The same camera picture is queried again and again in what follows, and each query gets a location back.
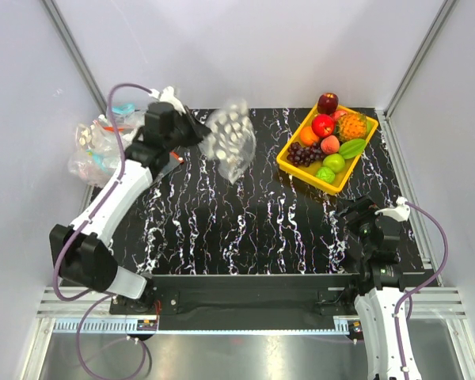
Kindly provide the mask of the clear zip top bag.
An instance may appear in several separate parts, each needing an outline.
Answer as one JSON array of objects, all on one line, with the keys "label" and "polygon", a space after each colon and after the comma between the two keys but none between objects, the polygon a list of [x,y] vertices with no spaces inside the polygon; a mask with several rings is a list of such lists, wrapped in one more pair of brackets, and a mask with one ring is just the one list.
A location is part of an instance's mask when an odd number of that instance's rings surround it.
[{"label": "clear zip top bag", "polygon": [[244,99],[228,101],[209,115],[211,132],[199,144],[201,153],[218,162],[218,173],[234,184],[255,157],[257,139]]}]

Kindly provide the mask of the wrinkled green round fruit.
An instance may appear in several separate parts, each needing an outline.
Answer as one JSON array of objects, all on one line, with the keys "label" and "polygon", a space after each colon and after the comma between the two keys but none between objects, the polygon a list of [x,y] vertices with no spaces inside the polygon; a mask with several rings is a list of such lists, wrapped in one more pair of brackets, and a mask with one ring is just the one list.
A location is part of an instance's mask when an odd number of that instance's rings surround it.
[{"label": "wrinkled green round fruit", "polygon": [[315,177],[320,181],[331,184],[335,180],[336,174],[329,167],[322,166],[316,172]]}]

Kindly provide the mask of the bright red apple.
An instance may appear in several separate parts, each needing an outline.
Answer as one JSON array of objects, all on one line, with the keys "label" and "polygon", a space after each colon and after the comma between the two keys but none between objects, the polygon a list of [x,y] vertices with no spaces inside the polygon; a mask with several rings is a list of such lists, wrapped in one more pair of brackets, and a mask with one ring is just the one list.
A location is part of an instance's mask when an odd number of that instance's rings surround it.
[{"label": "bright red apple", "polygon": [[331,116],[320,114],[312,120],[311,128],[319,138],[326,138],[334,132],[335,122]]}]

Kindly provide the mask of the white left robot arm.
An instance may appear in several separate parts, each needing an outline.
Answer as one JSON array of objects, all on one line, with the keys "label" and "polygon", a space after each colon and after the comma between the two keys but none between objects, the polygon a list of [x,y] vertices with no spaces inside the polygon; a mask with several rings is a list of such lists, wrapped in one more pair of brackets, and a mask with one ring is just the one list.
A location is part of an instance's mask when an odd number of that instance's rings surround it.
[{"label": "white left robot arm", "polygon": [[68,226],[57,224],[49,234],[54,264],[53,288],[61,294],[64,279],[107,295],[127,298],[137,313],[149,312],[155,303],[151,279],[118,265],[109,245],[131,205],[169,164],[178,147],[201,143],[211,129],[168,102],[151,103],[144,124],[124,151],[124,160],[98,197]]}]

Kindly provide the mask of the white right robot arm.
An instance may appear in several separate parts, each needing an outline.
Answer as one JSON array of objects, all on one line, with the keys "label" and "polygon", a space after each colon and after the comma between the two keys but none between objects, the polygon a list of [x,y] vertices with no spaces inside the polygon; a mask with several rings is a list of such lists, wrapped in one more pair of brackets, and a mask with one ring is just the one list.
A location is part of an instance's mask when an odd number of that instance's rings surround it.
[{"label": "white right robot arm", "polygon": [[412,352],[405,279],[397,249],[401,224],[410,209],[400,197],[396,207],[380,208],[369,196],[348,202],[339,212],[362,252],[359,278],[344,293],[348,311],[357,314],[367,352],[369,379],[421,379]]}]

